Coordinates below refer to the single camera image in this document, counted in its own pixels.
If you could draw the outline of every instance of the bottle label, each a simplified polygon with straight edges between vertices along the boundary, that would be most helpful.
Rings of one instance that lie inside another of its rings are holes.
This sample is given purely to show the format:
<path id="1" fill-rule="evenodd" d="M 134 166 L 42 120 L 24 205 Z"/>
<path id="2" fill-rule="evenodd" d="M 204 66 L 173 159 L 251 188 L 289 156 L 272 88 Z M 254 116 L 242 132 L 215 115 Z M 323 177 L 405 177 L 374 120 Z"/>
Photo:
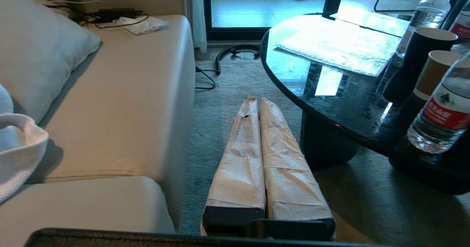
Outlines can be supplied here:
<path id="1" fill-rule="evenodd" d="M 466 129 L 470 125 L 470 99 L 440 86 L 424 107 L 423 115 L 443 128 Z"/>
<path id="2" fill-rule="evenodd" d="M 398 49 L 401 52 L 406 52 L 406 48 L 408 47 L 408 42 L 410 41 L 411 35 L 413 34 L 415 30 L 408 28 L 403 35 L 403 38 L 400 41 L 400 44 L 398 45 Z"/>
<path id="3" fill-rule="evenodd" d="M 460 38 L 470 40 L 470 16 L 460 13 L 450 27 L 450 31 Z"/>

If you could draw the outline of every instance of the gray carpet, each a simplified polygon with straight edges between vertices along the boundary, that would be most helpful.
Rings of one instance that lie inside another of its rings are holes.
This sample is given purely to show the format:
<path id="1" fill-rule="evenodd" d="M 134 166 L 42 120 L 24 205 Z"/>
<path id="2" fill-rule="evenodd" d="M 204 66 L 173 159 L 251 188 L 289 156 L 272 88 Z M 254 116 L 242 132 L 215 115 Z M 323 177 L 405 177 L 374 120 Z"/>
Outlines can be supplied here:
<path id="1" fill-rule="evenodd" d="M 199 61 L 213 69 L 212 61 Z M 251 95 L 266 97 L 284 113 L 299 139 L 302 111 L 271 82 L 260 61 L 222 61 L 217 88 L 195 94 L 191 152 L 186 170 L 182 234 L 198 235 L 212 178 L 232 128 Z M 198 74 L 198 86 L 205 86 Z M 334 212 L 337 240 L 388 245 L 470 246 L 470 194 L 448 196 L 393 170 L 386 157 L 366 148 L 345 165 L 315 178 Z"/>

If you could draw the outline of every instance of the round coffee table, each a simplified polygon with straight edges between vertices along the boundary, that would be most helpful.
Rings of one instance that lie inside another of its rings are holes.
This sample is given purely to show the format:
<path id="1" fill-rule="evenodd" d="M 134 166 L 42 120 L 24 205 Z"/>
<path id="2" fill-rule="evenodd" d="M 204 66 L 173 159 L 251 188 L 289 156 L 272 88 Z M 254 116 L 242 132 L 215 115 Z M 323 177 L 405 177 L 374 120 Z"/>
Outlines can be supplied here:
<path id="1" fill-rule="evenodd" d="M 314 28 L 314 17 L 318 16 L 321 15 L 303 15 L 281 22 L 265 34 L 261 44 L 261 60 L 267 74 L 303 110 L 300 146 L 307 162 L 314 170 L 339 165 L 353 158 L 361 145 L 387 157 L 402 158 L 400 153 L 411 148 L 401 148 L 406 142 L 406 131 L 425 103 L 410 97 L 404 104 L 396 105 L 383 98 L 381 92 L 396 68 L 389 66 L 378 77 L 366 76 L 277 48 L 295 33 Z M 449 166 L 415 161 L 412 164 L 418 169 L 464 179 L 466 175 L 465 180 L 469 181 L 469 169 L 461 170 L 458 162 Z M 401 165 L 416 169 L 406 160 Z"/>

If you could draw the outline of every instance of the glass tabletop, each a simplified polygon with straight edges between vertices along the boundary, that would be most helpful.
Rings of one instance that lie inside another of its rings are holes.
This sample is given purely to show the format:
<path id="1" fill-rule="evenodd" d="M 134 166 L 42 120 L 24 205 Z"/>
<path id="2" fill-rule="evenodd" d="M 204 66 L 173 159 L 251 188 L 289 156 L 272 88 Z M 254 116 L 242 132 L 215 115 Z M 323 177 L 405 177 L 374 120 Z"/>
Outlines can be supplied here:
<path id="1" fill-rule="evenodd" d="M 278 47 L 289 37 L 314 28 L 318 17 L 321 15 L 291 18 L 266 33 L 261 57 L 267 74 L 304 112 L 319 121 L 332 123 L 360 144 L 388 155 L 424 103 L 398 107 L 383 98 L 381 88 L 387 83 L 387 76 L 397 71 L 392 67 L 379 76 L 368 76 L 309 60 Z"/>

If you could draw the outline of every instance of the beige sofa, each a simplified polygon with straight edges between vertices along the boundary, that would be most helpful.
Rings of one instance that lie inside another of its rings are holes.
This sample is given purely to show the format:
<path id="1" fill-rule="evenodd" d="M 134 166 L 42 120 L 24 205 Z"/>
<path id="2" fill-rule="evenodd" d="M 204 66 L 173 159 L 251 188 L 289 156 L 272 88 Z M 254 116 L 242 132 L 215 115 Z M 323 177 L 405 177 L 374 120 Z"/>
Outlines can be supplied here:
<path id="1" fill-rule="evenodd" d="M 39 123 L 50 135 L 46 155 L 0 205 L 2 247 L 45 227 L 178 232 L 195 86 L 186 1 L 103 1 L 169 24 L 141 36 L 94 32 L 101 49 Z"/>

